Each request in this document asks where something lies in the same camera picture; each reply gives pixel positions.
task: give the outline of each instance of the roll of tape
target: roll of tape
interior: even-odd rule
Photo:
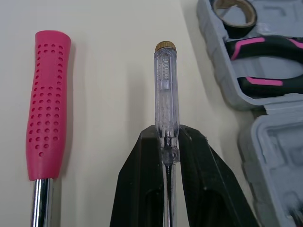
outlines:
[[[237,25],[226,21],[218,12],[218,9],[229,9],[232,6],[238,6],[244,13],[246,24]],[[257,12],[248,0],[213,0],[212,3],[215,14],[223,22],[223,25],[231,39],[240,39],[246,36],[257,23]]]

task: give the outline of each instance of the white table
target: white table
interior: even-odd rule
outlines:
[[[25,135],[39,30],[63,31],[73,43],[68,140],[53,226],[109,226],[120,168],[140,131],[154,124],[153,54],[163,40],[173,41],[178,51],[180,122],[207,136],[251,203],[236,142],[239,129],[253,118],[232,110],[222,98],[195,1],[0,3],[0,226],[30,223],[33,183],[27,177]],[[186,227],[180,171],[177,193],[178,226]]]

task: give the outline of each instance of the tool case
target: tool case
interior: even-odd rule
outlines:
[[[303,37],[301,0],[250,2],[257,11],[258,22],[244,38]],[[296,227],[290,209],[301,209],[303,205],[303,95],[252,98],[242,92],[237,78],[294,78],[303,73],[303,65],[275,57],[231,61],[224,43],[232,39],[213,12],[211,0],[198,1],[197,15],[215,78],[226,100],[235,109],[264,107],[268,114],[239,136],[243,169],[253,191],[258,219],[264,227]],[[243,13],[237,9],[228,11],[224,18],[244,22]]]

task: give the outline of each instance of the brass cap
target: brass cap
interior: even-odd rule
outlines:
[[[166,47],[176,50],[176,47],[172,42],[162,41],[161,43],[158,43],[158,45],[156,46],[155,52],[157,52],[159,49],[166,48]]]

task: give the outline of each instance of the pink screwdriver handle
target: pink screwdriver handle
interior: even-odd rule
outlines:
[[[31,181],[57,178],[66,139],[67,65],[71,39],[58,31],[36,33],[36,67],[27,123]]]

